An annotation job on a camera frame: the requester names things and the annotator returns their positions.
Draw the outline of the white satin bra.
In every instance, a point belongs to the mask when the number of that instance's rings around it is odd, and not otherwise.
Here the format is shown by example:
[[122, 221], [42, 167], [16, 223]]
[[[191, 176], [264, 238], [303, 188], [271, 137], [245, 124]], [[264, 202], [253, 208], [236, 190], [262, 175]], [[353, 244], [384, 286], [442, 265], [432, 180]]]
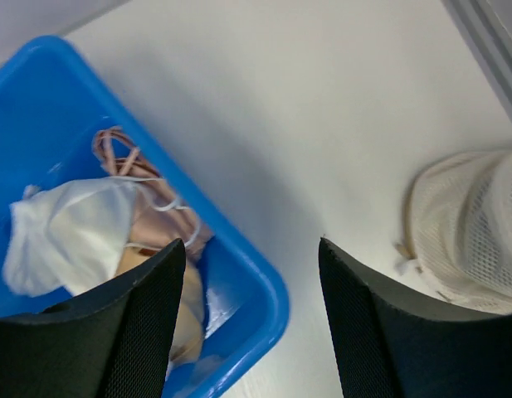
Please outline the white satin bra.
[[59, 288], [78, 295], [114, 278], [129, 243], [137, 191], [132, 177], [102, 177], [12, 203], [5, 284], [30, 297]]

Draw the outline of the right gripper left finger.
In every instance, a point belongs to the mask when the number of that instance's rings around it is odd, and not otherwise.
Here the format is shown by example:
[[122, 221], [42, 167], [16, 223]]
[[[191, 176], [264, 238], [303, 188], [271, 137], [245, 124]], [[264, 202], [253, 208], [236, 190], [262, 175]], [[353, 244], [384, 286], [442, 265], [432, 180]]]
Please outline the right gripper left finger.
[[0, 397], [159, 397], [186, 257], [141, 265], [40, 313], [0, 318]]

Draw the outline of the white mesh laundry bag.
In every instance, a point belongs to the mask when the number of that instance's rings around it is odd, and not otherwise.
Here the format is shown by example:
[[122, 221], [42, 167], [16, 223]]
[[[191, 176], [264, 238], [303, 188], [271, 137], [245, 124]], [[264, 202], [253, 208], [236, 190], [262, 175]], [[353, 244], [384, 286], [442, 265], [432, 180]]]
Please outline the white mesh laundry bag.
[[441, 299], [512, 313], [512, 148], [458, 153], [421, 172], [403, 206], [399, 273]]

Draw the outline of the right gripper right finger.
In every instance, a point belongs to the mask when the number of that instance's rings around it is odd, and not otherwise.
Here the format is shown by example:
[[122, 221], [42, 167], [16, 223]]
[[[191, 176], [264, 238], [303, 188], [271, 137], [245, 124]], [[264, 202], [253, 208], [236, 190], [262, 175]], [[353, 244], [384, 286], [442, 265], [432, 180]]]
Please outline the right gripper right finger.
[[422, 294], [323, 238], [319, 278], [346, 397], [512, 397], [512, 314]]

